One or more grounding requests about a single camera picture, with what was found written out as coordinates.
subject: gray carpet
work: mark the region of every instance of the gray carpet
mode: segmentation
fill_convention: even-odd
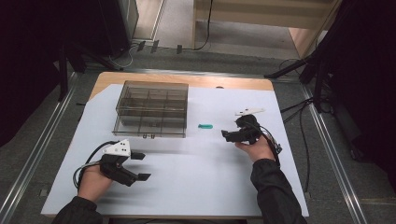
[[[128,63],[127,55],[117,59],[118,63]],[[134,62],[125,68],[125,72],[133,69],[165,69],[200,71],[216,73],[240,74],[243,77],[262,78],[263,74],[271,74],[278,70],[282,60],[264,59],[257,57],[241,57],[229,54],[184,51],[176,55],[174,50],[159,49],[150,54],[149,48],[134,53]],[[86,74],[79,75],[78,85],[73,98],[49,142],[46,153],[39,163],[28,189],[24,193],[20,205],[14,213],[11,223],[50,223],[51,219],[39,213],[46,197],[40,197],[42,189],[50,190],[51,184],[63,161],[64,154],[73,138],[78,125],[78,118],[83,113],[83,106],[91,94],[92,87],[100,72],[105,69],[95,62],[88,62]],[[280,108],[294,105],[304,99],[301,85],[296,80],[297,74],[290,73],[290,78],[275,81],[276,98]],[[9,186],[18,176],[24,162],[29,156],[35,141],[43,130],[53,108],[59,90],[56,89],[47,97],[44,103],[30,117],[18,132],[16,137],[7,145],[0,148],[0,193],[2,202]],[[336,120],[331,115],[325,119],[332,134],[357,195],[362,199],[391,199],[394,198],[386,175],[371,163],[353,161],[348,152],[348,144],[339,129]],[[347,204],[340,190],[334,172],[330,165],[324,146],[318,135],[318,130],[308,109],[303,115],[304,131],[307,136],[311,158],[311,175],[309,192],[311,199],[307,200],[310,217],[308,223],[353,223],[347,209]],[[297,165],[302,186],[306,179],[306,154],[302,140],[298,118],[294,118],[285,125],[290,140],[290,146]],[[366,201],[363,209],[371,223],[396,223],[396,204]],[[260,223],[250,220],[249,223]]]

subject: metal frame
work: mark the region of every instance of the metal frame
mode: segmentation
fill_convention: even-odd
[[[43,157],[44,152],[46,151],[47,146],[50,142],[50,139],[55,132],[59,121],[64,115],[64,111],[66,110],[71,97],[73,96],[77,80],[78,75],[76,73],[73,73],[69,78],[69,86],[71,87],[70,91],[66,94],[64,100],[56,105],[51,117],[49,118],[49,121],[47,122],[46,127],[44,128],[37,142],[35,143],[35,147],[30,153],[29,158],[24,164],[14,184],[8,191],[7,197],[0,209],[0,223],[7,224],[11,220],[15,209],[21,201],[23,193],[26,191],[27,186],[29,185],[29,182],[33,177],[33,174],[35,173],[35,169],[40,163],[41,158]]]
[[[154,69],[132,69],[128,72],[135,73],[146,73],[146,74],[174,74],[174,75],[194,75],[194,76],[216,76],[216,77],[246,77],[246,78],[257,78],[262,75],[246,75],[246,74],[230,74],[230,73],[210,73],[210,72],[191,72],[191,71],[173,71],[173,70],[154,70]],[[9,190],[6,200],[0,210],[0,223],[7,224],[17,208],[21,197],[27,186],[33,177],[36,167],[38,166],[41,158],[47,148],[47,145],[62,118],[65,109],[67,108],[71,97],[76,88],[78,81],[78,75],[73,73],[69,78],[70,91],[65,96],[64,100],[58,103],[45,127],[39,139],[37,140],[35,147],[33,148],[27,162],[23,166],[17,180]],[[284,82],[284,83],[299,83],[298,78],[294,77],[281,77],[279,79],[272,80],[273,82]],[[303,85],[303,93],[306,99],[312,97],[312,92],[308,87]],[[332,138],[327,130],[323,117],[316,111],[316,109],[310,105],[310,112],[314,122],[317,125],[319,135],[325,146],[326,153],[328,154],[329,161],[334,170],[337,181],[340,185],[340,189],[343,192],[346,205],[349,212],[354,220],[354,223],[368,223],[367,219],[361,209],[361,203],[358,196],[353,189],[352,184],[349,181],[347,172],[341,163],[340,158],[336,152],[335,146],[332,142]]]
[[[137,39],[133,39],[132,38],[132,41],[149,41],[149,42],[152,42],[152,41],[155,40],[155,36],[156,36],[157,30],[158,30],[158,24],[160,23],[161,16],[163,15],[164,6],[165,6],[165,0],[162,0],[161,3],[160,3],[160,8],[159,8],[158,13],[157,13],[157,17],[155,18],[154,26],[152,27],[152,31],[151,31],[150,37],[149,38],[137,38]]]
[[[305,99],[311,98],[313,96],[311,90],[309,90],[309,88],[307,88],[305,85],[303,85],[303,93]],[[330,164],[332,165],[332,169],[334,170],[335,177],[337,178],[338,184],[340,185],[340,189],[343,192],[346,205],[354,223],[368,223],[364,212],[361,209],[361,203],[359,201],[358,195],[356,195],[356,192],[347,176],[347,172],[344,169],[343,163],[338,157],[337,150],[335,149],[334,143],[332,142],[332,138],[330,137],[323,117],[317,112],[313,105],[309,106],[309,110],[311,111],[312,118],[317,125],[320,138],[323,142],[326,153],[329,157]]]

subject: floor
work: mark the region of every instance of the floor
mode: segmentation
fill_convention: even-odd
[[[191,44],[189,35],[191,32],[189,32],[187,23],[182,22],[179,25],[175,23],[175,16],[188,16],[189,11],[183,10],[183,8],[190,8],[191,0],[183,1],[184,4],[179,2],[182,1],[165,1],[158,29],[155,32],[155,39],[160,40],[161,47],[174,48],[177,44],[182,44],[188,48]],[[199,32],[196,34],[198,40],[196,44],[199,46],[199,43],[203,43],[205,39],[205,22],[198,21],[197,27]],[[241,35],[239,32],[241,29],[244,31],[243,34],[249,31],[249,35]],[[160,69],[161,71],[211,72],[214,76],[262,78],[263,75],[272,74],[293,62],[293,60],[285,60],[297,57],[297,52],[293,48],[290,35],[286,30],[281,27],[246,26],[238,23],[213,21],[209,42],[200,51],[183,50],[183,53],[176,54],[176,50],[158,49],[156,53],[150,53],[150,48],[147,47],[139,52],[133,49],[132,56],[125,53],[115,61],[119,64],[132,62],[131,65],[124,68],[125,72],[133,72],[136,69],[145,69],[146,72],[150,72],[150,69]],[[88,101],[97,76],[105,71],[98,63],[89,59],[87,59],[87,64],[86,73],[77,74],[75,90],[70,102],[45,146],[40,162],[35,167],[32,179],[26,186],[9,223],[50,223],[51,221],[50,218],[40,215],[41,208],[46,201],[46,192],[50,191],[67,147],[72,141],[78,119],[83,113],[83,104]],[[297,72],[291,72],[278,80],[273,80],[280,108],[301,102],[306,97],[304,88],[312,89],[312,83],[304,87],[297,81]],[[28,160],[30,152],[35,148],[37,139],[57,106],[58,94],[59,90],[55,89],[26,121],[15,138],[0,148],[0,163],[3,164],[0,172],[1,202],[5,201],[8,191]],[[323,114],[322,117],[347,177],[356,196],[360,199],[360,206],[366,220],[362,223],[396,223],[396,216],[394,216],[396,212],[395,194],[389,185],[386,174],[370,162],[353,161],[349,155],[348,142],[336,119],[330,114]],[[345,195],[334,174],[328,151],[323,145],[323,138],[310,110],[304,111],[302,121],[311,158],[309,194],[307,194],[310,217],[307,218],[307,222],[359,223],[354,221],[348,209]],[[285,128],[302,186],[304,186],[307,178],[307,162],[299,120],[297,118],[291,120],[285,124]],[[118,223],[135,224],[148,221],[150,223],[169,223],[169,220],[124,219],[117,221]],[[197,220],[190,222],[171,220],[171,222],[224,223],[219,220],[198,222]],[[250,220],[249,223],[260,223],[260,221]]]

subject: transparent plastic box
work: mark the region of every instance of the transparent plastic box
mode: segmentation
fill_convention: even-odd
[[[117,103],[115,135],[186,137],[189,85],[125,81]]]

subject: black cable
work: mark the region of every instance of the black cable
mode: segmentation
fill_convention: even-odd
[[[103,143],[102,145],[100,145],[99,147],[96,148],[96,150],[91,154],[91,156],[87,159],[87,161],[85,162],[85,164],[87,164],[88,162],[91,161],[92,157],[96,154],[96,152],[99,151],[99,149],[101,149],[102,147],[104,147],[105,145],[114,145],[117,144],[119,141],[108,141]]]
[[[259,131],[260,134],[265,138],[265,140],[267,140],[268,146],[271,148],[271,151],[272,151],[272,153],[273,153],[273,155],[274,155],[276,165],[277,165],[278,167],[280,167],[280,161],[279,161],[279,157],[278,157],[278,154],[279,154],[279,153],[278,153],[278,151],[276,150],[277,147],[278,147],[278,144],[276,143],[276,140],[275,140],[275,138],[271,135],[271,133],[270,133],[267,129],[265,129],[264,127],[260,126],[260,128],[264,128],[264,130],[265,130],[265,131],[268,133],[268,135],[271,137],[271,139],[269,139],[269,138],[268,138],[268,135],[265,134],[260,128],[256,127],[256,126],[255,126],[254,124],[252,124],[252,123],[246,122],[246,121],[244,121],[244,120],[242,120],[242,121],[243,121],[244,123],[246,123],[248,126],[250,126],[251,128],[255,129],[256,131]]]
[[[210,30],[210,17],[212,16],[212,7],[213,7],[213,0],[210,0],[210,9],[209,9],[209,17],[207,18],[207,26],[206,26],[206,41],[205,41],[205,43],[200,47],[200,48],[198,48],[198,49],[193,49],[193,50],[200,50],[200,49],[202,49],[205,45],[206,45],[206,43],[207,43],[207,40],[209,39],[209,30]]]
[[[292,106],[289,106],[289,107],[281,110],[281,111],[285,112],[285,111],[288,111],[289,109],[294,108],[298,105],[304,104],[300,109],[298,109],[293,114],[291,114],[290,116],[288,116],[286,119],[283,120],[283,123],[287,123],[288,121],[293,119],[297,114],[300,113],[300,130],[301,130],[301,134],[303,136],[305,154],[306,154],[306,178],[305,178],[304,192],[308,192],[309,177],[311,174],[311,161],[310,161],[310,157],[309,157],[309,148],[308,148],[308,144],[306,142],[304,127],[303,127],[303,111],[308,105],[310,105],[312,103],[313,103],[313,99],[309,98],[309,99],[306,99],[306,100],[300,102],[297,105],[292,105]]]
[[[285,60],[285,61],[283,61],[282,63],[279,64],[279,67],[278,67],[279,71],[281,70],[281,66],[282,66],[283,63],[288,62],[288,61],[291,61],[291,60],[299,61],[299,59],[287,59],[287,60]],[[301,74],[301,73],[299,73],[299,72],[297,71],[297,69],[294,69],[294,71],[295,71],[298,75]]]
[[[75,184],[75,186],[76,186],[77,189],[79,189],[79,183],[81,182],[82,175],[84,174],[84,170],[85,170],[87,167],[90,167],[90,166],[99,164],[99,163],[93,162],[91,165],[87,165],[88,163],[90,163],[92,157],[96,154],[96,152],[99,151],[99,149],[101,149],[101,148],[104,147],[105,145],[109,145],[109,144],[110,144],[110,145],[114,145],[114,144],[117,144],[118,142],[119,142],[119,141],[108,141],[108,142],[103,143],[103,144],[100,145],[99,147],[97,147],[97,148],[93,151],[93,153],[91,154],[91,156],[87,159],[87,161],[85,162],[85,164],[82,165],[81,167],[79,167],[79,168],[74,172],[74,174],[73,174],[73,182],[74,182],[74,184]],[[81,170],[81,171],[79,172],[78,180],[76,180],[76,175],[77,175],[77,172],[78,172],[79,170]]]
[[[298,103],[297,105],[291,105],[291,106],[289,106],[289,107],[283,108],[283,109],[280,110],[280,113],[286,112],[286,111],[288,111],[288,110],[290,110],[290,109],[293,109],[294,107],[296,107],[296,106],[298,106],[298,105],[302,105],[302,104],[304,104],[305,102],[308,102],[308,101],[311,101],[311,100],[313,100],[313,97],[308,98],[308,99],[306,99],[306,100],[304,100],[304,101],[301,101],[301,102]]]
[[[145,48],[153,48],[153,46],[150,46],[150,45],[145,45]],[[177,49],[173,49],[173,48],[168,48],[168,47],[155,47],[156,49],[170,49],[170,50],[177,50]]]

